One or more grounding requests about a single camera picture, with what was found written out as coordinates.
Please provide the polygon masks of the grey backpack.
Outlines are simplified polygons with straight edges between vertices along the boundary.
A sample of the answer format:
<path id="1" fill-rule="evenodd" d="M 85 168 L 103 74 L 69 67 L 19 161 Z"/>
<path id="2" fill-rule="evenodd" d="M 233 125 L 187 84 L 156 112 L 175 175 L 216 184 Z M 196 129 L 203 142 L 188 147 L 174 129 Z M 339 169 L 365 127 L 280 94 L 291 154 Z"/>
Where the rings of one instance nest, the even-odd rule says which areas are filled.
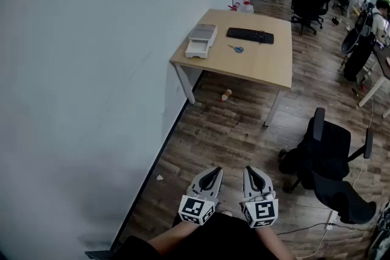
<path id="1" fill-rule="evenodd" d="M 367 259 L 390 260 L 390 201 L 380 211 Z"/>

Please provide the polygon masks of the white-legged dark desk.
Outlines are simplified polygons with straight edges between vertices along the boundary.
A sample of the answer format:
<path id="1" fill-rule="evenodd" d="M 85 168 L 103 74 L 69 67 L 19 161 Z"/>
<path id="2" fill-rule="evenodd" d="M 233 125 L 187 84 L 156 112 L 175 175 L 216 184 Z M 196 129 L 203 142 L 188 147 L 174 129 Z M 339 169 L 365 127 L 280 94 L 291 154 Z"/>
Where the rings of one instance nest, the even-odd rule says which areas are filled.
<path id="1" fill-rule="evenodd" d="M 377 63 L 381 68 L 381 76 L 375 82 L 373 87 L 369 90 L 369 92 L 363 97 L 363 99 L 358 103 L 358 106 L 363 107 L 368 100 L 370 100 L 373 95 L 379 90 L 382 84 L 385 81 L 390 82 L 390 47 L 386 48 L 375 48 L 374 55 L 377 59 Z"/>

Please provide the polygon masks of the gray desk organizer with drawer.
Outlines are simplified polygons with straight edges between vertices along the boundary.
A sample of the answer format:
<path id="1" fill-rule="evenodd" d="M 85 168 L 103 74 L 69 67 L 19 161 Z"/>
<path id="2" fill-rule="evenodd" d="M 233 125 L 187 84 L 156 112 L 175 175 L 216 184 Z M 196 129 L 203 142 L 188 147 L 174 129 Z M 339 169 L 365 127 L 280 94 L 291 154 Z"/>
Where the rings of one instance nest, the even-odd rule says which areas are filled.
<path id="1" fill-rule="evenodd" d="M 197 24 L 189 35 L 189 43 L 185 51 L 186 58 L 207 58 L 217 33 L 217 25 Z"/>

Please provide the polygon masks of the large black bag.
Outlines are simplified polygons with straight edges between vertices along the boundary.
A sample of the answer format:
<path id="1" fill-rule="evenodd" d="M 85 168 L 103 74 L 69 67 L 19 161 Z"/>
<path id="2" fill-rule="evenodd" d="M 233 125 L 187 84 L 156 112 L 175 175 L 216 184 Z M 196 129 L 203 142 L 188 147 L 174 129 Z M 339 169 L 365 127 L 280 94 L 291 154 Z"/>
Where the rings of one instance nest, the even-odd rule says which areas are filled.
<path id="1" fill-rule="evenodd" d="M 366 64 L 374 48 L 375 38 L 373 8 L 360 13 L 354 28 L 347 34 L 342 42 L 342 53 L 349 56 L 344 67 L 344 77 L 355 82 L 357 74 Z"/>

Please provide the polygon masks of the tall black office chair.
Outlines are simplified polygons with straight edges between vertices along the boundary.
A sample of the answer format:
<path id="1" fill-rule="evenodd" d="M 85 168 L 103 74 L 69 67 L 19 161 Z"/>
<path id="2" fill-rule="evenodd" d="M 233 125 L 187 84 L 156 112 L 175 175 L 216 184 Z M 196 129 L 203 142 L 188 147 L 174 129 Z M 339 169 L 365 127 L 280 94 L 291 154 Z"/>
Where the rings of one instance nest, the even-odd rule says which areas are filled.
<path id="1" fill-rule="evenodd" d="M 318 22 L 320 29 L 322 26 L 322 16 L 324 16 L 329 9 L 329 2 L 331 0 L 292 0 L 291 9 L 293 16 L 290 19 L 292 24 L 300 24 L 300 34 L 303 34 L 304 27 L 307 27 L 313 31 L 313 34 L 317 34 L 311 23 Z"/>

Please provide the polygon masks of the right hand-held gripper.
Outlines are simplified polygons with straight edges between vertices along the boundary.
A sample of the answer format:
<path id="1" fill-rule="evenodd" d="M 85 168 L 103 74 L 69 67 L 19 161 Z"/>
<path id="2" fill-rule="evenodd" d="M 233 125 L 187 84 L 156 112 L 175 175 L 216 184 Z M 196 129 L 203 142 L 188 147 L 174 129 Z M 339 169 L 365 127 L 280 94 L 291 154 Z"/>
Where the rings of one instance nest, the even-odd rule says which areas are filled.
<path id="1" fill-rule="evenodd" d="M 268 227 L 275 223 L 278 218 L 278 199 L 273 191 L 271 178 L 262 170 L 246 166 L 243 172 L 244 194 L 252 195 L 241 201 L 241 212 L 244 214 L 251 228 Z"/>

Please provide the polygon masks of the person's left forearm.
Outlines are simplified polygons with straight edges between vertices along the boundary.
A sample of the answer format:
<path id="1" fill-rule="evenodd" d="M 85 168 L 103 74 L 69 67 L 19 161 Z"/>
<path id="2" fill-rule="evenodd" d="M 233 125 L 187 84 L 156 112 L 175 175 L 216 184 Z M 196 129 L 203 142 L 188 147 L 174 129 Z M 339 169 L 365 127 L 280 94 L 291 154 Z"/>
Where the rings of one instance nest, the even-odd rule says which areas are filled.
<path id="1" fill-rule="evenodd" d="M 196 223 L 181 221 L 168 231 L 148 240 L 147 243 L 160 255 L 166 256 L 198 228 L 199 225 Z"/>

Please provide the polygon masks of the white power strip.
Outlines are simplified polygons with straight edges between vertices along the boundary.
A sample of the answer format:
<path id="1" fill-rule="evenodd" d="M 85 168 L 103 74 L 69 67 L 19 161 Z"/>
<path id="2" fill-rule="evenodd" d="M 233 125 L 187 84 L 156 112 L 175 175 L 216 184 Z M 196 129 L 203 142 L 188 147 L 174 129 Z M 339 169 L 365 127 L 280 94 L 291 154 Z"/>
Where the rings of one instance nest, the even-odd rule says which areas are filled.
<path id="1" fill-rule="evenodd" d="M 331 210 L 327 220 L 327 224 L 325 225 L 325 229 L 327 231 L 333 228 L 333 224 L 337 221 L 337 218 L 338 218 L 338 212 L 335 210 Z"/>

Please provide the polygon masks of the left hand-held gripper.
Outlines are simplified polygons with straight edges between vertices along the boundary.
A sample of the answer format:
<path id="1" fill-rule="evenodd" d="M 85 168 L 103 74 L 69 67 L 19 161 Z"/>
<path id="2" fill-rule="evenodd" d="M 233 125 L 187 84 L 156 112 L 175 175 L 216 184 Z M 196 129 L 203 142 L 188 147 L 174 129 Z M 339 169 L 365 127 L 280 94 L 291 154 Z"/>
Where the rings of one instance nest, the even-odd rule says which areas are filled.
<path id="1" fill-rule="evenodd" d="M 213 167 L 194 177 L 190 191 L 182 196 L 180 202 L 178 214 L 182 221 L 204 225 L 210 219 L 216 211 L 223 174 L 221 167 Z"/>

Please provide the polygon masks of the person's black clothing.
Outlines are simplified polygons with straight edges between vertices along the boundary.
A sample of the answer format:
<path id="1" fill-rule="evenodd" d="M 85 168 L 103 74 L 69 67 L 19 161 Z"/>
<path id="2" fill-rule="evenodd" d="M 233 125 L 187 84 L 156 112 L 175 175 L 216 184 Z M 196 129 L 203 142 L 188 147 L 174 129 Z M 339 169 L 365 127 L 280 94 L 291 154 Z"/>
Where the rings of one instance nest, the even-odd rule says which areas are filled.
<path id="1" fill-rule="evenodd" d="M 214 213 L 166 255 L 148 242 L 128 237 L 110 260 L 278 260 L 246 221 Z"/>

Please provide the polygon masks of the black keyboard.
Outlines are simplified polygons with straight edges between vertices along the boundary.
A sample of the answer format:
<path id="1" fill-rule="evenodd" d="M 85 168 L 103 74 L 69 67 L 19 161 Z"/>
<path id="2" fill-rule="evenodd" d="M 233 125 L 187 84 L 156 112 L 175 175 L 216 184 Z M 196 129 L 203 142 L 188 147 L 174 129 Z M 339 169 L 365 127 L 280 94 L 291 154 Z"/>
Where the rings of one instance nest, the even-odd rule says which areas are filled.
<path id="1" fill-rule="evenodd" d="M 227 31 L 226 36 L 229 38 L 253 41 L 257 43 L 274 43 L 274 35 L 272 33 L 267 33 L 259 30 L 230 27 Z"/>

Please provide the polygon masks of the person's right forearm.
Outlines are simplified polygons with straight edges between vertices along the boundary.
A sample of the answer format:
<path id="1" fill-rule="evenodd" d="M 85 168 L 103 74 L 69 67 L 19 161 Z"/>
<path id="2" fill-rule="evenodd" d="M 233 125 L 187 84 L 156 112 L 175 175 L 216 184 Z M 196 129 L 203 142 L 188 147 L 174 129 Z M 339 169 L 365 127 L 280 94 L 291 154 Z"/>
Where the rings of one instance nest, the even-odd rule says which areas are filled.
<path id="1" fill-rule="evenodd" d="M 257 236 L 264 246 L 278 260 L 297 260 L 290 249 L 280 240 L 271 227 L 259 227 L 255 229 Z"/>

